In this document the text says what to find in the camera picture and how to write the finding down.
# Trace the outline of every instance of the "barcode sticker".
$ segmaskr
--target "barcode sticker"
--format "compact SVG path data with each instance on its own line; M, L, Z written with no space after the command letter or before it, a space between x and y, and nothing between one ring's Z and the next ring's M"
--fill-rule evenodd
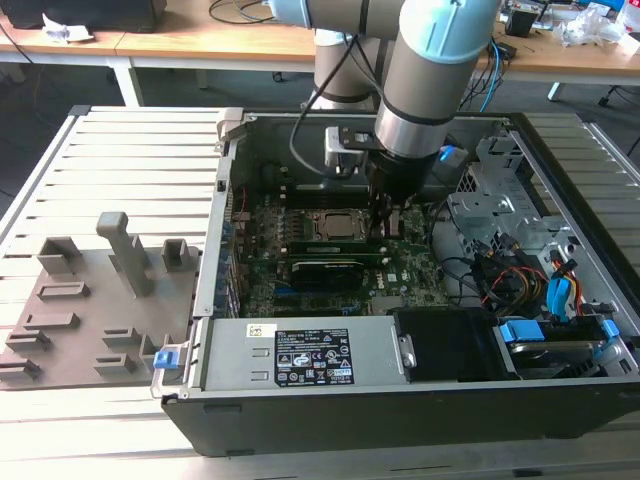
M276 336L277 329L276 323L249 323L247 338L273 338Z

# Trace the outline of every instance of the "blue connector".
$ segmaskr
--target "blue connector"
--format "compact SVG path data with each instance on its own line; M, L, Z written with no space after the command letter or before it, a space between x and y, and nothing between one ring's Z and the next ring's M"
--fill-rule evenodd
M456 147L453 145L448 145L446 147L442 147L440 149L440 161L446 162L447 159L456 151Z
M153 358L153 368L156 370L164 368L165 370L176 370L179 365L180 355L178 352L160 350L156 352Z
M571 283L566 278L552 278L547 287L547 308L558 317L561 323L567 323L569 317L565 310L569 295L571 294Z
M500 326L505 343L543 342L544 333L536 320L508 320Z
M618 329L618 326L611 319L606 319L602 322L602 329L604 330L604 333L607 334L607 337L609 339L620 335L620 330Z

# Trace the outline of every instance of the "wooden desk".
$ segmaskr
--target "wooden desk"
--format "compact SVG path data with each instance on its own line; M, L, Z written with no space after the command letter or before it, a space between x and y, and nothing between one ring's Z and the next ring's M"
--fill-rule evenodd
M152 34L127 33L116 47L118 55L233 59L244 62L313 63L313 32L276 24L226 25L209 16L210 0L168 0L160 29ZM251 15L267 17L258 7ZM215 10L221 18L241 21L233 6Z
M168 0L160 28L154 34L97 32L96 42L52 44L39 30L15 30L6 18L2 24L35 63L100 65L114 69L125 104L140 106L142 94L135 67L191 68L196 70L257 70L312 72L315 46L309 30L285 25L232 26L209 17L211 0ZM266 7L255 15L268 15ZM232 6L216 10L231 20L241 20ZM498 41L518 49L506 77L511 80L640 85L640 56L629 56L613 44L565 48L551 32L533 31L526 39L507 37L497 24ZM0 35L0 62L25 62ZM484 68L481 58L478 68ZM556 83L550 94L560 91Z
M40 29L18 30L13 28L6 16L0 16L0 23L13 41L16 42L27 55L42 53L60 55L113 55L118 42L124 37L124 32L94 32L94 41L64 45L52 42ZM20 55L2 32L0 32L0 52L13 52Z
M549 31L532 30L529 38L509 37L505 35L504 24L501 23L496 23L494 38L497 42L504 42L518 49L516 58L509 66L510 75L522 73L588 77L638 77L640 75L640 55L625 54L613 43L607 43L603 47L597 45L563 47Z

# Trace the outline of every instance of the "computer motherboard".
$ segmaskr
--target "computer motherboard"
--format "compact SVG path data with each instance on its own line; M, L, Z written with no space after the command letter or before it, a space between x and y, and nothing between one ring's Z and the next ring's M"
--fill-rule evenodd
M384 315L447 304L422 206L400 234L367 241L367 209L299 209L264 195L235 215L240 317Z

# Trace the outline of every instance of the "black plastic cover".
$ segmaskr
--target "black plastic cover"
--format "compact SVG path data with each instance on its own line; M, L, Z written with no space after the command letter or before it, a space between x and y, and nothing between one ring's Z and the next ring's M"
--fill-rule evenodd
M482 308L426 307L394 312L401 335L409 335L417 366L412 382L508 380L493 333L497 318Z

